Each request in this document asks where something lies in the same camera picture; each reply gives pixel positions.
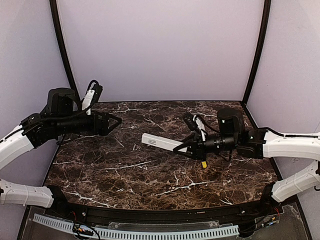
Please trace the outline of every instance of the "brown marble surface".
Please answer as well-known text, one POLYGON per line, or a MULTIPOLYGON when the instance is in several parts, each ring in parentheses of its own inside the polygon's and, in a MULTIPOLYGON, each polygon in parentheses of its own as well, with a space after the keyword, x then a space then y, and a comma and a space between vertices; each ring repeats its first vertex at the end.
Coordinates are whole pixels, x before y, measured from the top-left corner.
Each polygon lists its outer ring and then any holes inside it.
POLYGON ((234 152, 227 162, 209 154, 203 169, 200 161, 141 143, 143 133, 178 141, 188 136, 185 112, 218 129, 216 114, 225 107, 242 110, 231 101, 97 103, 96 110, 122 118, 122 125, 106 137, 67 135, 45 185, 60 186, 71 203, 119 209, 200 209, 258 200, 276 180, 268 159, 234 152))

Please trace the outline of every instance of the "white perforated rail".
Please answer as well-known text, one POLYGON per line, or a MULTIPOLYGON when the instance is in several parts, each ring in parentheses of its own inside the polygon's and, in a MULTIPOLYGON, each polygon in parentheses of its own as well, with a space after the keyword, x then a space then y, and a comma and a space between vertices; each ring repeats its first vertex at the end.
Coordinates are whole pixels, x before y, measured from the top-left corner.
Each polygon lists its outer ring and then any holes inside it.
MULTIPOLYGON (((59 220, 49 216, 34 214, 33 221, 47 227, 73 234, 73 223, 68 220, 59 220)), ((96 227, 101 239, 105 240, 210 240, 239 235, 238 226, 228 226, 199 231, 178 232, 138 232, 120 231, 96 227)))

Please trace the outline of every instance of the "black frame post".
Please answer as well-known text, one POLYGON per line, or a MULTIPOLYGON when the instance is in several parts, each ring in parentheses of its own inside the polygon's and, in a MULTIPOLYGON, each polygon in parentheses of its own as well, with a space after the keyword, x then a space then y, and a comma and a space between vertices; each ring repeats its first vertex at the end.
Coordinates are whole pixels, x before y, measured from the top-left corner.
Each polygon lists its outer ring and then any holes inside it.
POLYGON ((264 47, 270 8, 271 8, 271 0, 264 0, 263 14, 262 14, 259 37, 258 37, 258 41, 256 44, 255 54, 254 54, 254 58, 253 58, 253 63, 252 63, 248 83, 246 85, 245 92, 244 92, 243 99, 242 99, 242 103, 244 105, 247 105, 247 103, 248 103, 250 93, 251 93, 251 90, 252 90, 252 87, 254 85, 254 81, 256 78, 262 49, 264 47))
POLYGON ((74 79, 74 76, 73 76, 73 73, 71 70, 71 65, 69 62, 68 54, 67 54, 64 36, 62 33, 62 29, 61 29, 57 1, 56 0, 49 0, 49 2, 50 2, 50 8, 51 8, 51 14, 52 14, 52 20, 53 20, 56 40, 59 45, 64 70, 65 70, 66 76, 68 78, 70 88, 75 91, 75 97, 78 101, 80 101, 79 92, 78 92, 76 82, 75 82, 75 79, 74 79))

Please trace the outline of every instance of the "white wall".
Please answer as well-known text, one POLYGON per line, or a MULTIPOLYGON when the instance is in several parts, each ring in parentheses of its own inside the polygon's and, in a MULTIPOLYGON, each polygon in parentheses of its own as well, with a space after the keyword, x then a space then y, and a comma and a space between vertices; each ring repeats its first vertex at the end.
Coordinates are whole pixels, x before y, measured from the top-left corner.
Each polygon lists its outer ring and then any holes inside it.
POLYGON ((263 0, 59 0, 80 95, 101 101, 241 100, 263 0))
MULTIPOLYGON (((280 132, 320 132, 320 2, 272 1, 269 24, 248 108, 259 127, 280 132)), ((311 160, 276 159, 284 178, 311 160)), ((320 240, 320 198, 299 194, 312 236, 320 240)))
MULTIPOLYGON (((0 1, 0 136, 38 113, 48 91, 67 87, 49 1, 0 1)), ((0 171, 0 178, 41 186, 56 150, 50 141, 0 171)), ((17 238, 25 208, 0 205, 0 239, 17 238)))

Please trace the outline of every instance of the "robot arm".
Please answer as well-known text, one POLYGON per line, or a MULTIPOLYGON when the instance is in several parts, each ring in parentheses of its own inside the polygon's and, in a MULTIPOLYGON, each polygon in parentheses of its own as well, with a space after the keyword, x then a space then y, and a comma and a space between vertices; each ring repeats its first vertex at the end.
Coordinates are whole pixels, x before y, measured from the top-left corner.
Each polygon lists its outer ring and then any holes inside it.
MULTIPOLYGON (((48 103, 41 113, 30 115, 0 140, 0 170, 22 154, 38 148, 48 140, 58 140, 58 137, 64 134, 88 131, 94 135, 108 135, 121 124, 121 118, 91 110, 101 92, 102 86, 95 80, 91 81, 81 103, 76 101, 72 89, 50 90, 48 103), (78 108, 76 111, 73 109, 74 102, 78 108)), ((58 187, 27 186, 0 179, 0 204, 50 208, 61 200, 66 201, 58 187)))
POLYGON ((200 128, 197 128, 200 125, 194 121, 194 116, 187 114, 183 119, 193 133, 182 142, 147 133, 142 135, 142 142, 171 150, 191 159, 201 160, 202 166, 204 166, 203 162, 206 161, 207 154, 219 154, 222 151, 232 150, 237 150, 239 155, 247 158, 314 159, 315 161, 305 169, 265 187, 261 201, 272 205, 320 184, 320 132, 291 134, 279 133, 270 128, 245 131, 242 113, 232 108, 224 108, 217 113, 220 133, 206 134, 203 140, 202 131, 200 132, 200 128))

